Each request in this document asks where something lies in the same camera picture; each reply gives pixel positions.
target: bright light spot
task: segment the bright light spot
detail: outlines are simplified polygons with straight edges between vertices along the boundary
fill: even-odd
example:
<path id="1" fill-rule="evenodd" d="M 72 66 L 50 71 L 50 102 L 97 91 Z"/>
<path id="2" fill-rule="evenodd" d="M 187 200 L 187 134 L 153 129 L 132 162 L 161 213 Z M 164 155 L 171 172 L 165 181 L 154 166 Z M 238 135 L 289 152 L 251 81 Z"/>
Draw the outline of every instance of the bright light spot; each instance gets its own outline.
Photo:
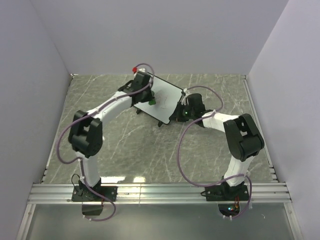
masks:
<path id="1" fill-rule="evenodd" d="M 102 176 L 101 183 L 103 184 L 116 184 L 120 181 L 125 180 L 125 176 Z"/>
<path id="2" fill-rule="evenodd" d="M 146 182 L 146 178 L 143 177 L 143 176 L 136 176 L 136 177 L 133 179 L 133 182 L 134 182 L 134 183 L 145 183 L 145 182 Z"/>

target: gray wall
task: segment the gray wall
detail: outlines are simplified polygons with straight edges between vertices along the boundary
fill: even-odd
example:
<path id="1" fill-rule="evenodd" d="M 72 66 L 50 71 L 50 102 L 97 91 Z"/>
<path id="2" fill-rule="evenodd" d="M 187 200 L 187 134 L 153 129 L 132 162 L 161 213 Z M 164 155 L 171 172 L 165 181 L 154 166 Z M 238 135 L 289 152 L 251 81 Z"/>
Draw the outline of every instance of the gray wall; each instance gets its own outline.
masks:
<path id="1" fill-rule="evenodd" d="M 248 74 L 288 0 L 31 0 L 70 73 Z"/>
<path id="2" fill-rule="evenodd" d="M 68 72 L 28 0 L 0 1 L 0 239 L 16 238 L 51 149 Z"/>
<path id="3" fill-rule="evenodd" d="M 320 2 L 290 0 L 249 74 L 280 179 L 305 239 L 319 239 Z"/>

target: white tilted board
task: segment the white tilted board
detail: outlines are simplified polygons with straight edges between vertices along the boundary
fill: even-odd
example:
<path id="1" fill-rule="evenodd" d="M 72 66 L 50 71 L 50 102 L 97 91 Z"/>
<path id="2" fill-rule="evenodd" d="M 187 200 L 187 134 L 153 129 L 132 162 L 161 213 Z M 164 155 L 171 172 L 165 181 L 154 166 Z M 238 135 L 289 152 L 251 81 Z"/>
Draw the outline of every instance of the white tilted board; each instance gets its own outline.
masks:
<path id="1" fill-rule="evenodd" d="M 183 90 L 156 76 L 153 79 L 151 90 L 154 92 L 155 105 L 144 102 L 134 106 L 164 124 L 168 124 L 169 117 L 174 113 Z"/>

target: gray marble tabletop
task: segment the gray marble tabletop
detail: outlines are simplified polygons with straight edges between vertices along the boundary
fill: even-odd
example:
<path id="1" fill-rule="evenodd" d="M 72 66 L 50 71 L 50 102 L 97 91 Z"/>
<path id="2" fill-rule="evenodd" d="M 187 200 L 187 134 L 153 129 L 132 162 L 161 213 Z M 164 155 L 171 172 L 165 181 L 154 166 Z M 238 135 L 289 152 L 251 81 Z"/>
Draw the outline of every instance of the gray marble tabletop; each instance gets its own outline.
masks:
<path id="1" fill-rule="evenodd" d="M 253 114 L 243 80 L 240 75 L 216 74 L 158 74 L 158 77 L 180 88 L 204 85 L 215 89 L 223 98 L 221 113 Z M 76 111 L 88 111 L 110 98 L 132 75 L 78 75 L 72 80 L 66 97 L 58 133 L 72 122 Z M 207 109 L 220 105 L 216 96 L 206 89 L 191 92 L 202 94 Z M 103 129 L 104 142 L 98 155 L 98 168 L 103 182 L 167 183 L 184 182 L 177 167 L 177 145 L 187 123 L 171 122 L 157 126 L 158 121 L 145 113 L 136 114 L 129 108 Z M 61 143 L 65 160 L 75 157 L 67 136 Z M 181 165 L 193 181 L 220 180 L 226 172 L 231 154 L 224 133 L 214 129 L 192 126 L 181 146 Z M 45 177 L 45 184 L 66 184 L 74 173 L 79 174 L 77 163 L 61 164 L 54 151 Z M 249 167 L 254 182 L 270 182 L 272 177 L 266 153 L 263 151 Z"/>

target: green object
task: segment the green object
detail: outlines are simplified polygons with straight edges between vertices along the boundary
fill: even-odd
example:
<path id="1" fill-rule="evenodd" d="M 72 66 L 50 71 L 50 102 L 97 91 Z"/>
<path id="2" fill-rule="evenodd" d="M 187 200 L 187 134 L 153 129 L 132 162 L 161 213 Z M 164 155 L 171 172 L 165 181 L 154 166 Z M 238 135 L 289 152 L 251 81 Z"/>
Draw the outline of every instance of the green object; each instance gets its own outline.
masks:
<path id="1" fill-rule="evenodd" d="M 149 101 L 149 105 L 155 105 L 156 104 L 156 100 L 155 99 L 152 99 L 151 101 Z"/>

